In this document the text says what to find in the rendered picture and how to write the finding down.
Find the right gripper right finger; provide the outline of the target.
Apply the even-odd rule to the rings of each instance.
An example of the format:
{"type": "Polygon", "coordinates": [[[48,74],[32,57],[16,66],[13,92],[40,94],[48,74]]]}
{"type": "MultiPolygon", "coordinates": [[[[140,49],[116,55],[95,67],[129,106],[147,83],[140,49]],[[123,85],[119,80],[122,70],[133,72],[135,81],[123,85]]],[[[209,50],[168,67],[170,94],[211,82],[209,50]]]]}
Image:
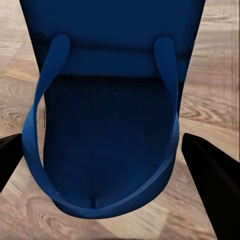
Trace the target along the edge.
{"type": "Polygon", "coordinates": [[[217,240],[240,240],[240,162],[191,133],[181,151],[217,240]]]}

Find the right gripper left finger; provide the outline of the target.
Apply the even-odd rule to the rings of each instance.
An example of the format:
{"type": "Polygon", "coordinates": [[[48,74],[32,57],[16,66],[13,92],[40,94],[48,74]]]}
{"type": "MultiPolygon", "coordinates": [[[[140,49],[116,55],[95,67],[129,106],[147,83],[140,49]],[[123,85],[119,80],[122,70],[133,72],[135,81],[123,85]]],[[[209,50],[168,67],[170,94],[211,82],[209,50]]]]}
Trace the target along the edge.
{"type": "Polygon", "coordinates": [[[0,193],[23,156],[21,133],[0,138],[0,193]]]}

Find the sandal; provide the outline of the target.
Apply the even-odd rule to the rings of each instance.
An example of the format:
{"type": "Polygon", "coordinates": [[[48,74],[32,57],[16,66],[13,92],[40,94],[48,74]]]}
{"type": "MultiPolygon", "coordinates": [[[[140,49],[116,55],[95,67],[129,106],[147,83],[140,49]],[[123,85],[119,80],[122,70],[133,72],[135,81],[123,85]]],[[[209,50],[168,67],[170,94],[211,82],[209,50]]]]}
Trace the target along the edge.
{"type": "Polygon", "coordinates": [[[206,0],[19,2],[40,73],[22,129],[34,180],[76,218],[114,218],[149,204],[174,169],[206,0]]]}

